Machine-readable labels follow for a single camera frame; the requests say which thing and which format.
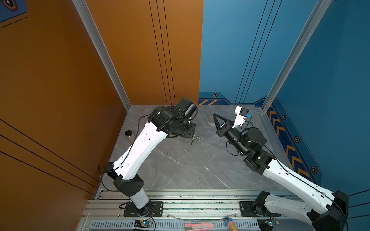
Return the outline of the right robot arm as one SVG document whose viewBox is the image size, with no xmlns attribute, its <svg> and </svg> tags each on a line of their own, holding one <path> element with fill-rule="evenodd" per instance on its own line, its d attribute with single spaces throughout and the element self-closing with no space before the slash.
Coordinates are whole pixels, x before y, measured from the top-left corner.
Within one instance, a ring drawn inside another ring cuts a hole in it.
<svg viewBox="0 0 370 231">
<path fill-rule="evenodd" d="M 245 157 L 244 163 L 249 169 L 279 183 L 300 198 L 300 201 L 281 199 L 262 191 L 254 200 L 257 215 L 286 215 L 311 225 L 316 231 L 349 229 L 347 194 L 327 190 L 282 164 L 263 148 L 267 140 L 258 128 L 238 130 L 245 121 L 243 116 L 237 115 L 232 121 L 213 114 L 213 119 L 217 135 L 226 137 L 227 142 Z"/>
</svg>

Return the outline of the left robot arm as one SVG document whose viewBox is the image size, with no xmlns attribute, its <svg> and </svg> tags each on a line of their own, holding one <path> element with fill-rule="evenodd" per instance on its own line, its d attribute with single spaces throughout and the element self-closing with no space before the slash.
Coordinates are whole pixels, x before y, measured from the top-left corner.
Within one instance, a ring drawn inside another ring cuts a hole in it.
<svg viewBox="0 0 370 231">
<path fill-rule="evenodd" d="M 194 138 L 196 124 L 193 119 L 198 114 L 197 106 L 183 98 L 177 105 L 158 106 L 147 115 L 147 122 L 138 129 L 135 139 L 127 151 L 116 161 L 99 167 L 99 175 L 112 178 L 116 189 L 129 197 L 141 216 L 151 212 L 151 202 L 138 175 L 139 168 L 164 139 L 177 137 Z"/>
</svg>

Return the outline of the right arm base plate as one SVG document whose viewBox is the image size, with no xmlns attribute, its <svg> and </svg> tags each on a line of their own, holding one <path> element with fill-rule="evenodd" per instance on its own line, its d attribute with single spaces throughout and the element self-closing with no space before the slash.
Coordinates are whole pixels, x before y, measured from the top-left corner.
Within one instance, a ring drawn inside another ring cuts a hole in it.
<svg viewBox="0 0 370 231">
<path fill-rule="evenodd" d="M 280 217 L 281 214 L 274 214 L 267 210 L 263 203 L 252 201 L 240 201 L 240 212 L 243 217 Z"/>
</svg>

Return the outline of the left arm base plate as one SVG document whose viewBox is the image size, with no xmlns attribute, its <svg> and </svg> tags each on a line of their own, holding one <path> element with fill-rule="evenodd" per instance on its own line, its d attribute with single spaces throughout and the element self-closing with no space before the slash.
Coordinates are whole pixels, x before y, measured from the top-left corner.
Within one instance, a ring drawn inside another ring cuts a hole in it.
<svg viewBox="0 0 370 231">
<path fill-rule="evenodd" d="M 163 215 L 162 201 L 149 201 L 143 208 L 138 209 L 133 202 L 128 202 L 124 207 L 124 217 L 162 217 Z"/>
</svg>

